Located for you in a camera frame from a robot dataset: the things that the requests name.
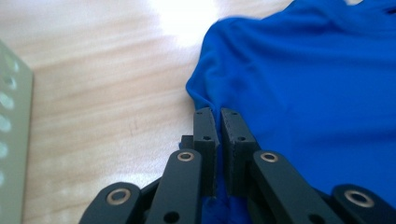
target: table surface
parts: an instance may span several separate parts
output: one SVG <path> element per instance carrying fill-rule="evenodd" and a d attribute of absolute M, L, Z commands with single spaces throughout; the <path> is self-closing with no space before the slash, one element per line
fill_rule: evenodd
<path fill-rule="evenodd" d="M 23 223 L 78 223 L 104 187 L 160 177 L 192 134 L 205 32 L 290 0 L 13 0 L 0 39 L 34 71 Z"/>

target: wood grain surface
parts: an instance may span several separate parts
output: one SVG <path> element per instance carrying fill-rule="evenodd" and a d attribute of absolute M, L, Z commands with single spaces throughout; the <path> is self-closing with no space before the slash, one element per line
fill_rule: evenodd
<path fill-rule="evenodd" d="M 104 187 L 144 187 L 192 134 L 205 32 L 290 0 L 3 0 L 0 39 L 34 71 L 24 223 L 78 223 Z"/>

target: blue cloth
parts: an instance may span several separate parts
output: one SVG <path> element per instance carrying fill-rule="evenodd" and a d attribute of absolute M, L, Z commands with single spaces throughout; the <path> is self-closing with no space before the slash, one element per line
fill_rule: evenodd
<path fill-rule="evenodd" d="M 330 194 L 355 184 L 395 207 L 394 8 L 296 0 L 263 20 L 218 21 L 187 91 L 197 109 L 213 109 L 218 131 L 222 107 L 239 111 L 261 148 L 286 156 L 314 188 Z M 249 223 L 245 201 L 227 197 L 221 171 L 203 223 Z"/>

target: screw hole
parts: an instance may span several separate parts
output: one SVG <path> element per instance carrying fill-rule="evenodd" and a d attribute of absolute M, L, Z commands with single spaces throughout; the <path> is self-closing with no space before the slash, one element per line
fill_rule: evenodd
<path fill-rule="evenodd" d="M 190 152 L 181 152 L 177 155 L 180 161 L 192 161 L 194 159 L 194 154 Z"/>
<path fill-rule="evenodd" d="M 316 214 L 311 214 L 309 215 L 309 220 L 314 223 L 314 224 L 325 224 L 326 222 L 324 221 L 323 217 L 316 215 Z"/>
<path fill-rule="evenodd" d="M 369 207 L 373 207 L 375 204 L 373 199 L 371 199 L 368 195 L 366 195 L 362 192 L 359 192 L 357 190 L 353 190 L 353 189 L 347 190 L 344 193 L 344 195 L 350 202 L 352 202 L 360 207 L 369 208 Z"/>
<path fill-rule="evenodd" d="M 107 202 L 111 205 L 120 205 L 128 201 L 131 191 L 128 189 L 114 189 L 107 195 Z"/>
<path fill-rule="evenodd" d="M 276 162 L 278 160 L 277 155 L 270 152 L 262 153 L 261 157 L 264 161 L 269 161 L 269 162 Z"/>
<path fill-rule="evenodd" d="M 166 223 L 177 223 L 180 219 L 180 215 L 177 212 L 168 212 L 164 217 L 163 221 Z"/>

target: hole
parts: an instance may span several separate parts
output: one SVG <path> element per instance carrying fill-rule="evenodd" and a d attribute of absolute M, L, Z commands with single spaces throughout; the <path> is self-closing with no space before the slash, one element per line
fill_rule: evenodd
<path fill-rule="evenodd" d="M 359 192 L 357 190 L 353 190 L 353 189 L 347 190 L 344 193 L 344 195 L 350 202 L 360 207 L 369 208 L 369 207 L 373 207 L 375 204 L 373 199 L 371 199 L 368 195 Z"/>
<path fill-rule="evenodd" d="M 261 155 L 262 159 L 264 161 L 269 161 L 269 162 L 276 162 L 277 161 L 277 155 L 270 153 L 270 152 L 264 152 Z"/>
<path fill-rule="evenodd" d="M 0 159 L 5 158 L 8 155 L 8 146 L 6 143 L 0 142 Z"/>
<path fill-rule="evenodd" d="M 19 72 L 20 71 L 20 66 L 18 65 L 18 62 L 13 60 L 10 56 L 5 55 L 6 63 L 8 67 L 14 71 L 14 72 Z"/>
<path fill-rule="evenodd" d="M 0 131 L 9 132 L 9 130 L 11 130 L 11 122 L 0 114 Z"/>
<path fill-rule="evenodd" d="M 179 219 L 180 219 L 180 216 L 178 215 L 177 212 L 168 212 L 163 217 L 163 221 L 165 221 L 166 223 L 177 223 Z"/>
<path fill-rule="evenodd" d="M 396 8 L 388 9 L 388 10 L 386 10 L 386 12 L 387 12 L 389 15 L 395 14 L 395 13 L 396 13 Z"/>
<path fill-rule="evenodd" d="M 6 182 L 6 177 L 3 174 L 3 171 L 0 170 L 0 188 L 3 187 L 4 182 Z"/>
<path fill-rule="evenodd" d="M 316 215 L 316 214 L 311 214 L 311 215 L 309 215 L 309 220 L 310 220 L 312 223 L 315 223 L 315 224 L 325 224 L 325 223 L 326 223 L 326 222 L 324 221 L 323 217 L 321 217 L 321 216 L 319 216 L 319 215 Z"/>
<path fill-rule="evenodd" d="M 0 104 L 7 109 L 14 108 L 14 100 L 3 92 L 0 92 Z"/>
<path fill-rule="evenodd" d="M 17 89 L 17 82 L 13 77 L 3 77 L 3 82 L 6 83 L 6 85 L 12 89 L 15 90 Z"/>
<path fill-rule="evenodd" d="M 192 161 L 194 159 L 194 154 L 190 152 L 181 152 L 177 155 L 180 161 Z"/>
<path fill-rule="evenodd" d="M 128 189 L 114 189 L 107 195 L 107 202 L 111 205 L 120 205 L 128 201 L 131 191 Z"/>

